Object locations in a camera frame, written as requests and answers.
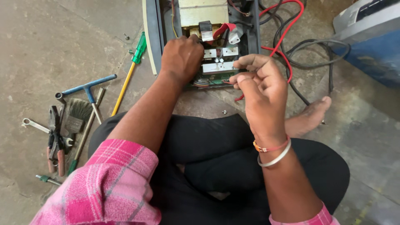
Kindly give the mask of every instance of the pink plaid shirt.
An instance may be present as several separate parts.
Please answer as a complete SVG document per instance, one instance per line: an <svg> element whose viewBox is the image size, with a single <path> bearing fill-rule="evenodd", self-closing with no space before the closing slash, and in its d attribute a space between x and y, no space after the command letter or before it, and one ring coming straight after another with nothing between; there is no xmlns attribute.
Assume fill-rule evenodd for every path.
<svg viewBox="0 0 400 225"><path fill-rule="evenodd" d="M159 224L149 204L157 156L130 141L105 140L82 168L46 201L31 224ZM272 225L285 225L272 220ZM314 218L291 225L339 225L324 206Z"/></svg>

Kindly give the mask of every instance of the pliers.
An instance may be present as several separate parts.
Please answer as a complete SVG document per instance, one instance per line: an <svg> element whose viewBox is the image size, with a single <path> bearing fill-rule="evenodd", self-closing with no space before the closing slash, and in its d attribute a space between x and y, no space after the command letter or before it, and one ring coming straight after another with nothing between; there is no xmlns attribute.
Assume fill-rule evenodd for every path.
<svg viewBox="0 0 400 225"><path fill-rule="evenodd" d="M52 105L49 110L49 142L46 150L48 166L50 173L56 171L58 166L58 175L65 175L65 144L60 134L62 116L58 114L57 107Z"/></svg>

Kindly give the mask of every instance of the spanner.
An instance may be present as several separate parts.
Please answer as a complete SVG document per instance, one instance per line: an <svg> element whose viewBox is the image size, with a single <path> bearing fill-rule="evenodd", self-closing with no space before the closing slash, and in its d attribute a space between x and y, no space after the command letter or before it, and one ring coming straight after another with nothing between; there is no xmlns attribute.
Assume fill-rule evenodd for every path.
<svg viewBox="0 0 400 225"><path fill-rule="evenodd" d="M33 121L31 119L25 118L25 119L22 120L22 123L23 123L24 127L26 127L26 125L31 125L32 127L36 127L37 129L39 129L41 131L44 131L46 134L50 133L49 129L47 129L46 127L44 127L44 126L42 126L42 125L40 125L38 123L36 123L35 121ZM70 144L70 141L73 141L71 138L62 137L62 139L63 139L63 141L64 141L66 146L68 146L68 147L72 146L72 144Z"/></svg>

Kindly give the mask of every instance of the brush bristles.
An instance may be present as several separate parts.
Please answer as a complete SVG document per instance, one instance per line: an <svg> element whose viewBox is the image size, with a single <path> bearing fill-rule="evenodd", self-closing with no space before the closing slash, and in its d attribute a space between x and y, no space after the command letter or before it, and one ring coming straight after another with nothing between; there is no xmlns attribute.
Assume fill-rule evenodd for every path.
<svg viewBox="0 0 400 225"><path fill-rule="evenodd" d="M92 110L93 107L89 102L74 98L71 100L69 115L83 121L88 121Z"/></svg>

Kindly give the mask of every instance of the yellow wire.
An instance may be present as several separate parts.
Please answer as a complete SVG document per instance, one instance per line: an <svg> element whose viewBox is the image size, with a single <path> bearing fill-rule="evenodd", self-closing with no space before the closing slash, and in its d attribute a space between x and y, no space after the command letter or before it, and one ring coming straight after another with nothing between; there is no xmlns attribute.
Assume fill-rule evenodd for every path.
<svg viewBox="0 0 400 225"><path fill-rule="evenodd" d="M175 37L178 38L178 35L176 34L175 27L174 27L174 14L175 14L175 11L174 11L174 1L173 0L171 2L171 6L172 6L172 16L171 16L172 30L174 31Z"/></svg>
<svg viewBox="0 0 400 225"><path fill-rule="evenodd" d="M126 87L127 87L128 83L129 83L129 80L130 80L130 77L132 75L133 68L135 68L135 65L136 65L136 63L132 62L132 65L130 66L128 75L126 76L124 85L122 86L121 93L120 93L120 95L118 97L117 103L115 104L114 111L112 112L111 116L114 116L118 112L118 108L120 107L120 104L121 104L121 101L122 101L122 97L125 94Z"/></svg>

